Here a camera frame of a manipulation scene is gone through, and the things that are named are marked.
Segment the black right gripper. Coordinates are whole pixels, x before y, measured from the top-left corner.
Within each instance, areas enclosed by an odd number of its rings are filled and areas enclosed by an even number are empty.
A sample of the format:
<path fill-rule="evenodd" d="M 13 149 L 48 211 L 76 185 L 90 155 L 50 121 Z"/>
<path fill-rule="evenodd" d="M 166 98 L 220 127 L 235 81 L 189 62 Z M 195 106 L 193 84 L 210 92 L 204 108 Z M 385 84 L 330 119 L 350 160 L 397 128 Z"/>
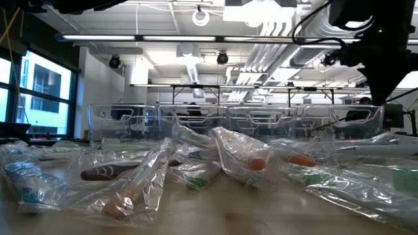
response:
<path fill-rule="evenodd" d="M 390 38 L 383 33 L 364 33 L 357 41 L 341 48 L 341 65 L 354 67 L 366 77 L 373 105 L 383 105 L 405 74 L 418 71 L 418 54 L 406 48 L 407 39 Z"/>

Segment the person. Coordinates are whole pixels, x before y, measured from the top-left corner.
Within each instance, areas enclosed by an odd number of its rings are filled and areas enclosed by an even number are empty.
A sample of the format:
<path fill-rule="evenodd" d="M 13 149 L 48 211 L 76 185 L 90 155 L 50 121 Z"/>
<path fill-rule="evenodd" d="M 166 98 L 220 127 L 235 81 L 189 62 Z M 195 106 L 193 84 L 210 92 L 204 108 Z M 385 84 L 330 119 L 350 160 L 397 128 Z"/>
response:
<path fill-rule="evenodd" d="M 368 97 L 362 97 L 359 101 L 360 105 L 370 105 L 372 100 Z M 368 117 L 368 111 L 350 110 L 344 121 L 364 121 Z"/>

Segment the black monitor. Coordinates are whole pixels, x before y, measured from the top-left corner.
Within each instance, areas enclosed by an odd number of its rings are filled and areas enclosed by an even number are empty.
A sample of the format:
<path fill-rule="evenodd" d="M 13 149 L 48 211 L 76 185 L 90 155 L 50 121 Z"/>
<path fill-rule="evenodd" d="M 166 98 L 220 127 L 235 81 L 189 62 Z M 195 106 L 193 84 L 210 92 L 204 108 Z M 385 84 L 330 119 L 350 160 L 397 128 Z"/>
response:
<path fill-rule="evenodd" d="M 384 128 L 404 128 L 404 113 L 401 104 L 386 104 L 383 115 Z"/>

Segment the clear plastic bin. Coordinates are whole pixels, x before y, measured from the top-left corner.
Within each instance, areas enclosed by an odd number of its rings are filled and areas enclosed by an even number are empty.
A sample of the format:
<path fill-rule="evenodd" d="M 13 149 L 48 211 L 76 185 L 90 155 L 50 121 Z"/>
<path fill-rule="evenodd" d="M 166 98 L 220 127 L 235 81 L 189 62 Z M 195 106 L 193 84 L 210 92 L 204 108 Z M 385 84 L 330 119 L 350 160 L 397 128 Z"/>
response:
<path fill-rule="evenodd" d="M 158 107 L 161 136 L 200 148 L 216 146 L 209 137 L 209 131 L 215 127 L 228 129 L 228 115 L 226 106 L 200 106 L 192 103 Z"/>
<path fill-rule="evenodd" d="M 263 142 L 294 138 L 297 109 L 284 106 L 233 106 L 230 129 Z"/>
<path fill-rule="evenodd" d="M 154 106 L 143 104 L 90 104 L 88 128 L 90 145 L 94 148 L 103 141 L 158 140 L 158 111 Z"/>
<path fill-rule="evenodd" d="M 383 132 L 383 107 L 371 105 L 309 105 L 295 124 L 295 137 L 313 139 L 327 131 L 337 140 L 370 138 Z"/>

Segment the purple white toothbrush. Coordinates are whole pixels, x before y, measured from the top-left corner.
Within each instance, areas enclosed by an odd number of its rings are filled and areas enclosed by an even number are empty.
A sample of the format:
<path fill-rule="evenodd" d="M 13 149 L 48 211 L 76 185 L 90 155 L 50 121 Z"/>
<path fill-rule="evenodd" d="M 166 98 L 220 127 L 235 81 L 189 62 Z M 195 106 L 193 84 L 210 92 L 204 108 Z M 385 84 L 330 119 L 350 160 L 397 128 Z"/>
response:
<path fill-rule="evenodd" d="M 77 173 L 74 178 L 81 181 L 111 181 L 130 175 L 136 168 L 141 168 L 140 176 L 150 176 L 152 168 L 148 165 L 140 167 L 141 161 L 113 161 L 102 163 Z"/>

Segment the long ceiling light bar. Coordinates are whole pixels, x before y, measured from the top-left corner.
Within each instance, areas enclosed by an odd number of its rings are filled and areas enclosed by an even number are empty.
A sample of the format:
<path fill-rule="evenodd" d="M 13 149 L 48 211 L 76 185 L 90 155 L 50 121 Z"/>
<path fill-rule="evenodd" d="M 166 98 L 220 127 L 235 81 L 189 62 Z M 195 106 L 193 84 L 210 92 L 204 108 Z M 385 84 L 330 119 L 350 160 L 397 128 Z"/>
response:
<path fill-rule="evenodd" d="M 291 37 L 205 35 L 67 35 L 55 34 L 59 42 L 207 42 L 239 44 L 293 44 Z"/>

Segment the large window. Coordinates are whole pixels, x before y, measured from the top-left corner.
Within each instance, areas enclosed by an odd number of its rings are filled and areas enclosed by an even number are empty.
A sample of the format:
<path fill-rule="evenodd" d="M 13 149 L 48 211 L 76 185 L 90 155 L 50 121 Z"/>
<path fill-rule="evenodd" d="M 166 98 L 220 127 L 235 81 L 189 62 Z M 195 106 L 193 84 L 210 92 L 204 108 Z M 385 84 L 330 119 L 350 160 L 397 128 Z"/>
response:
<path fill-rule="evenodd" d="M 34 52 L 0 53 L 0 121 L 30 124 L 34 136 L 71 134 L 75 82 L 73 71 Z"/>

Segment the dark flat object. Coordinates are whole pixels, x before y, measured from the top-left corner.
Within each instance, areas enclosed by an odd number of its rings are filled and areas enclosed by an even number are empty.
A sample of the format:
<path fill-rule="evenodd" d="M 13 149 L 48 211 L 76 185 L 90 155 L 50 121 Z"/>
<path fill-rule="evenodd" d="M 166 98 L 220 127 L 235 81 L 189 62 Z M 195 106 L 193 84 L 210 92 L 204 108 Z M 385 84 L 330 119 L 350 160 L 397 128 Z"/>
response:
<path fill-rule="evenodd" d="M 0 138 L 17 138 L 28 142 L 30 138 L 26 135 L 26 132 L 30 127 L 31 124 L 0 121 Z"/>

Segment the white ceiling duct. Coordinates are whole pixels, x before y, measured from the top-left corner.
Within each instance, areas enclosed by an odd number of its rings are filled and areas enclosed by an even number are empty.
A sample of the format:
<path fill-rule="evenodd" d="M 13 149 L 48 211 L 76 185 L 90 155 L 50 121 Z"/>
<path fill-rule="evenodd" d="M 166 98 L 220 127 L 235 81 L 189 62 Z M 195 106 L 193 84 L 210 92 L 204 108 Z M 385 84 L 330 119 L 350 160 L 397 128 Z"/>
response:
<path fill-rule="evenodd" d="M 197 45 L 191 42 L 181 42 L 176 48 L 176 60 L 185 65 L 192 84 L 199 82 L 197 65 L 201 62 Z"/>

